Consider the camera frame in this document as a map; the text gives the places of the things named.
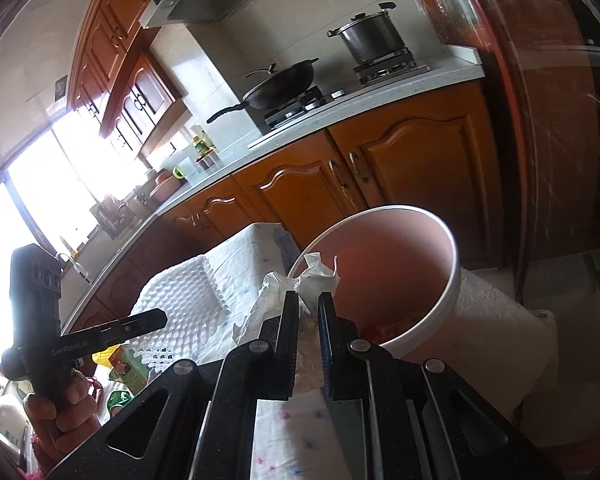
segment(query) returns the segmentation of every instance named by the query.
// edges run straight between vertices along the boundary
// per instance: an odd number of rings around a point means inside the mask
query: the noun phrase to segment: gas stove burner
[[[327,104],[327,99],[322,95],[320,89],[312,86],[301,96],[268,112],[264,116],[264,120],[274,130],[325,104]]]
[[[408,48],[398,50],[388,57],[373,63],[359,65],[353,69],[362,86],[378,79],[396,76],[417,68],[413,54]]]

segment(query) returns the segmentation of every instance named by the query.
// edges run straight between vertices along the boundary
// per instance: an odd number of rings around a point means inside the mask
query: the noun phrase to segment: white plastic bag
[[[323,384],[320,338],[315,313],[320,294],[323,292],[334,294],[340,282],[337,257],[333,261],[333,270],[323,264],[320,253],[306,254],[304,260],[307,269],[297,278],[287,278],[277,272],[267,274],[249,315],[241,326],[234,324],[236,345],[257,339],[262,323],[279,316],[282,312],[286,292],[294,290],[298,293],[301,308],[295,395],[315,390]]]

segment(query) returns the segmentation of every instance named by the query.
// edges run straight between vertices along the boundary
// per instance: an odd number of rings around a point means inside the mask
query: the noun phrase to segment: pink trash can
[[[288,275],[299,276],[304,255],[318,252],[328,266],[338,257],[334,306],[356,323],[360,337],[396,358],[435,356],[430,352],[445,343],[441,326],[460,287],[458,249],[440,218],[406,205],[363,211],[317,237]]]

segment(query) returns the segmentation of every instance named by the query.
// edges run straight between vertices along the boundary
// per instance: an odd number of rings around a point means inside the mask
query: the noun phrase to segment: yellow object
[[[93,354],[91,356],[91,358],[93,359],[93,362],[96,363],[97,365],[106,366],[107,368],[113,368],[113,366],[109,362],[109,357],[111,357],[113,352],[115,352],[119,346],[120,345],[110,346],[104,352],[98,352],[97,354]]]

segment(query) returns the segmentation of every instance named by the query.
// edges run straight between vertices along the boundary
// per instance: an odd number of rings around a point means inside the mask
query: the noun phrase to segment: ceiling
[[[65,108],[55,82],[71,69],[90,1],[0,0],[0,168]]]

